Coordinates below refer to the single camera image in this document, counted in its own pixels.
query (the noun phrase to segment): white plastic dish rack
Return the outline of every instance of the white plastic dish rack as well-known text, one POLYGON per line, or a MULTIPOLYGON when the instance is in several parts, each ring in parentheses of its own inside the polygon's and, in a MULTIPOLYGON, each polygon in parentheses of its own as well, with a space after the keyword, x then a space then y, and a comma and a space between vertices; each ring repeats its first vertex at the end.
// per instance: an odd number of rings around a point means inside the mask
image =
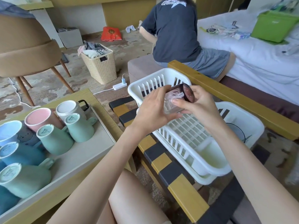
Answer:
MULTIPOLYGON (((191 85, 185 75, 171 68, 161 69, 128 87, 138 106, 151 90, 164 85, 191 85)), ((264 132, 263 123, 254 115, 233 103, 216 102, 226 123, 238 126, 245 135, 245 145, 251 148, 264 132)), ((217 142, 204 129, 194 115, 183 114, 153 132, 157 139, 200 184, 210 184, 217 176, 226 175, 231 168, 217 142)))

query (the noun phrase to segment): green storage bin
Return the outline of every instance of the green storage bin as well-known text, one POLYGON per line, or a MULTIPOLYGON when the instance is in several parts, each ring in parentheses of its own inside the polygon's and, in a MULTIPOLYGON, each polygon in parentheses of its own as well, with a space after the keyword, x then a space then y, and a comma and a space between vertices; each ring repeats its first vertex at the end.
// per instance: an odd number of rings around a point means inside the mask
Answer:
POLYGON ((251 37, 279 43, 298 22, 298 15, 267 11, 258 16, 251 37))

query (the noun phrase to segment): forearm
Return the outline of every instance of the forearm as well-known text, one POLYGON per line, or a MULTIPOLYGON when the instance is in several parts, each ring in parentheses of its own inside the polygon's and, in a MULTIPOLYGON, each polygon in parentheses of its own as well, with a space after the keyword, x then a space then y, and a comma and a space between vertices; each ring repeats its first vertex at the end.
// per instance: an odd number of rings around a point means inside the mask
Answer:
POLYGON ((140 33, 147 41, 156 45, 158 38, 156 36, 148 33, 142 26, 140 27, 140 33))
POLYGON ((211 130, 261 222, 297 223, 299 203, 224 123, 211 130))
POLYGON ((52 216, 48 224, 96 223, 108 198, 138 143, 136 128, 127 128, 114 147, 52 216))

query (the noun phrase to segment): dark gray t-shirt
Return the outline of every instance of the dark gray t-shirt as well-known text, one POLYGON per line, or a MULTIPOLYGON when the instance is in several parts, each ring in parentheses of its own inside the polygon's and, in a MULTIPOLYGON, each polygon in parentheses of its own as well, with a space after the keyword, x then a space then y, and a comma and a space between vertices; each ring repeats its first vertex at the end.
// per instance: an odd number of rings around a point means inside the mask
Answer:
POLYGON ((161 1, 151 10, 142 27, 158 37, 153 51, 157 62, 191 62, 201 51, 197 41, 196 8, 185 2, 161 1))

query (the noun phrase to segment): green mug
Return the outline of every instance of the green mug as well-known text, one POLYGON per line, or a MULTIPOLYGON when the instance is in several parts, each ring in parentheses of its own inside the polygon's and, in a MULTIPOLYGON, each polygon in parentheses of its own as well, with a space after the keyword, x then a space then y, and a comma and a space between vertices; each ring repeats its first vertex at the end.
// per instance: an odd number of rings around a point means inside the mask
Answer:
POLYGON ((0 172, 0 185, 15 196, 27 198, 50 183, 49 169, 54 162, 54 159, 47 158, 39 166, 10 164, 0 172))
POLYGON ((74 140, 66 132, 67 129, 65 126, 60 130, 52 124, 47 124, 39 128, 36 135, 48 152, 59 156, 69 151, 74 144, 74 140))
POLYGON ((69 129, 69 133, 76 142, 85 142, 95 134, 93 125, 97 122, 95 117, 88 120, 82 118, 80 114, 73 113, 68 115, 64 120, 69 129))

